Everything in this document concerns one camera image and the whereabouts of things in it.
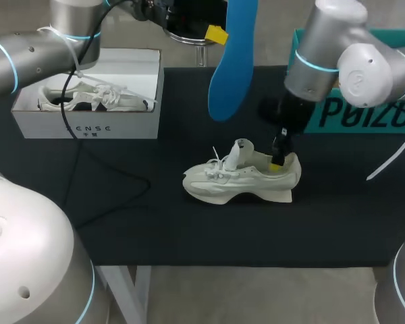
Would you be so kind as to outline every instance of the black cloth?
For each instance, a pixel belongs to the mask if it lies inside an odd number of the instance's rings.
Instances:
[[[237,138],[253,141],[257,151],[271,150],[273,126],[258,117],[257,106],[264,96],[281,93],[285,67],[256,68],[242,108],[222,124],[212,121],[207,109],[213,71],[166,69],[158,140],[84,142],[108,163],[153,183],[134,208],[79,230],[93,261],[98,265],[276,267],[388,264],[405,240],[405,153],[375,180],[365,180],[398,149],[405,135],[296,138],[303,174],[292,204],[242,195],[215,206],[184,192],[183,172],[213,158],[212,146],[221,157]],[[11,102],[0,101],[0,137],[10,134],[7,147],[0,143],[0,171],[55,202],[64,202],[77,157],[76,143],[23,140],[10,117]],[[21,161],[9,161],[21,155]],[[78,227],[143,187],[142,182],[105,169],[80,151],[67,203],[61,207]]]

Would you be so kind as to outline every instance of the white shoe box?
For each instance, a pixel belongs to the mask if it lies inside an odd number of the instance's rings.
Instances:
[[[69,124],[78,138],[157,138],[163,92],[161,52],[152,49],[101,49],[98,63],[82,71],[156,100],[148,111],[66,111]],[[66,74],[60,74],[23,88],[12,114],[25,138],[72,138],[60,111],[38,108],[40,86],[62,89]],[[68,88],[79,82],[95,86],[100,82],[72,77]]]

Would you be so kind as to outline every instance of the blue insole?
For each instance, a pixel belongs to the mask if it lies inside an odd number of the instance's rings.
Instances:
[[[237,112],[252,82],[257,12],[258,0],[228,1],[228,41],[209,89],[209,113],[217,122]]]

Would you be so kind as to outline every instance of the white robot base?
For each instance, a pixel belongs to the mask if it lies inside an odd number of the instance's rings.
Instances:
[[[0,324],[106,324],[110,304],[63,211],[0,176]]]

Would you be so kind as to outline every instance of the white sneaker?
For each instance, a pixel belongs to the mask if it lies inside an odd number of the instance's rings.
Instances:
[[[39,88],[38,108],[47,111],[60,111],[61,89]],[[91,86],[80,82],[65,93],[66,111],[147,111],[148,104],[135,96],[122,94],[108,85]]]
[[[237,140],[231,153],[222,160],[191,167],[184,174],[184,189],[193,197],[206,203],[223,205],[233,197],[248,192],[264,200],[277,203],[292,202],[291,189],[297,186],[302,175],[298,157],[291,153],[285,165],[276,172],[269,171],[271,156],[254,151],[246,139]]]

